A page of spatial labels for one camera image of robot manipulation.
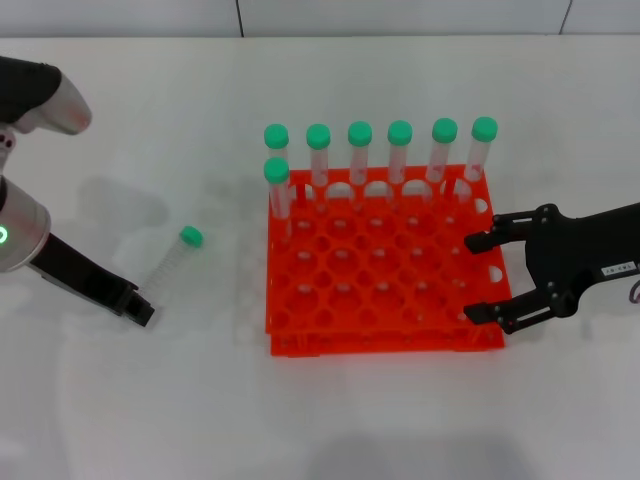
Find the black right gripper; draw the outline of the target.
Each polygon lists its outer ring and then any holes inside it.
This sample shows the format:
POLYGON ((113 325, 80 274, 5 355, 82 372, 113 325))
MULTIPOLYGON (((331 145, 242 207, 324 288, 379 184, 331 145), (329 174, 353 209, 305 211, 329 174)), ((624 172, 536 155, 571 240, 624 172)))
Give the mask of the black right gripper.
POLYGON ((524 243, 535 289, 509 300, 463 307, 474 325, 497 324, 505 334, 574 315, 590 287, 639 273, 639 205, 570 218, 554 204, 496 214, 487 231, 467 235, 471 253, 524 243))

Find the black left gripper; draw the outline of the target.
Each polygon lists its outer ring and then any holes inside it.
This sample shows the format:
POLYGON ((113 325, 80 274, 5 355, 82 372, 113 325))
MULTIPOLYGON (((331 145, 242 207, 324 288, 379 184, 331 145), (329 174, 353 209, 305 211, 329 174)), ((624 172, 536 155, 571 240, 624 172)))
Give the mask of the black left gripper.
POLYGON ((136 285, 101 267, 54 234, 48 235, 29 266, 46 280, 116 315, 130 315, 130 319, 142 327, 155 313, 136 285))

